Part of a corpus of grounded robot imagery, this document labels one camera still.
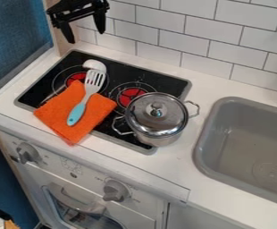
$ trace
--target countertop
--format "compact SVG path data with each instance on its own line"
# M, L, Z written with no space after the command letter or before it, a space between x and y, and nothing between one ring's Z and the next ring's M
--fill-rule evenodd
M193 87L186 99L200 104L200 116L189 120L179 140L159 148L151 156L91 135L79 146L69 147L31 112L13 103L23 90L60 60L51 49L0 89L1 130L28 136L28 139L50 146L62 155L102 166L107 172L136 180L151 190L158 189L159 193L172 195L181 202L212 212L244 228L277 229L276 203L206 177L197 170L192 159L192 149L215 101L233 96L277 106L276 91L160 64L87 43L79 43L76 49L190 80Z

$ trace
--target red burner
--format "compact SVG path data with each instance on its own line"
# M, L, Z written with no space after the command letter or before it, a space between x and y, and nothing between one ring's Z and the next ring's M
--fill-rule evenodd
M144 95L145 93L147 92L143 89L138 89L138 88L125 89L119 96L120 104L124 107L127 107L132 99L138 96Z
M85 72L79 72L79 73L75 73L73 74L69 79L66 80L66 86L70 87L71 84L76 81L76 80L80 80L80 81L84 81L84 79L86 78L86 73Z

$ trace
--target tile wall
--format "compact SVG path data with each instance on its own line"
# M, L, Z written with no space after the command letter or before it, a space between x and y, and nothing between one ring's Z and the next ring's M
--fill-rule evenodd
M107 31L80 39L131 55L277 90L277 0L110 1Z

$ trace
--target blue handle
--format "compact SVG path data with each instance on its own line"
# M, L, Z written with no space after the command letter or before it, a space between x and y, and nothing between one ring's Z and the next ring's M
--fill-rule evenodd
M69 117L67 118L67 125L73 126L77 121L82 117L86 109L86 104L79 103L77 104L70 112Z

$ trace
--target stovetop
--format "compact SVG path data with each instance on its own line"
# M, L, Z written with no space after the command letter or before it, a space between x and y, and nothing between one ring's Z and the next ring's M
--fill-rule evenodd
M118 63L103 57L71 51L35 84L24 91L15 100L15 104L33 111L44 105L50 98L63 92L73 81L83 82L87 69L84 69L82 65L88 59L98 60L105 64L108 77L99 93L118 104L116 109L91 134L140 153L155 152L155 148L139 142L134 135L121 136L116 133L111 127L113 119L116 115L124 114L127 105L133 98L147 92L164 92L183 100L191 88L190 81ZM116 125L121 131L130 131L130 127L124 119L121 119Z

